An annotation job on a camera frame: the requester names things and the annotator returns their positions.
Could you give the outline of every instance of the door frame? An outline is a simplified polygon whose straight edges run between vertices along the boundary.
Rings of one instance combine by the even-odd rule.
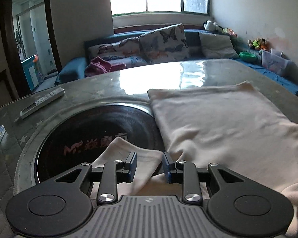
[[[56,69],[58,72],[60,72],[62,70],[62,65],[54,35],[50,0],[45,0],[45,15]],[[16,46],[13,28],[12,0],[0,0],[0,29],[4,53],[13,83],[19,97],[24,97],[31,94],[31,90],[24,75],[21,60]]]

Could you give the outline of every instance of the table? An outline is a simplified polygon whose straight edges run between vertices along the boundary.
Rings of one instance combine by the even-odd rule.
[[[64,116],[63,112],[67,108],[82,104],[117,101],[148,103],[147,90],[151,88],[185,89],[234,85],[244,81],[249,81],[264,94],[290,121],[298,123],[298,97],[253,69],[230,59],[148,65],[66,83],[61,85],[66,96],[24,120],[19,118],[20,111],[54,88],[1,107],[0,125],[5,126],[7,134],[0,144],[0,237],[13,236],[4,212],[7,202],[13,196],[19,157],[29,146],[31,136],[40,135],[42,126],[51,123],[51,117]]]

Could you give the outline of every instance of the gray ribbed plate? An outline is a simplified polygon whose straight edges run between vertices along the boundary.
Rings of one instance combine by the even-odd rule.
[[[176,196],[123,196],[100,206],[80,230],[64,238],[231,238],[212,225],[198,206]]]

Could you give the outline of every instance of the plush toy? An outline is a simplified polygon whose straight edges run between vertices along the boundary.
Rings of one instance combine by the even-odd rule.
[[[229,34],[230,36],[235,36],[237,37],[237,34],[234,32],[234,30],[232,30],[231,28],[225,28],[223,29],[223,33],[227,33]]]
[[[223,32],[223,28],[221,26],[219,26],[216,22],[213,23],[210,20],[206,21],[203,23],[203,26],[205,28],[206,31],[208,32]]]
[[[249,43],[249,49],[255,49],[257,51],[262,49],[267,51],[267,39],[257,38],[254,41],[251,41],[249,39],[248,43]]]

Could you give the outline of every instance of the doorway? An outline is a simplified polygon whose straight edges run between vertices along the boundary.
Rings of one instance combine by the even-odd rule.
[[[62,67],[49,0],[0,0],[0,26],[19,96],[53,87]]]
[[[31,92],[41,84],[45,88],[54,86],[51,80],[49,85],[44,83],[57,77],[44,0],[12,0],[12,17],[18,54]]]

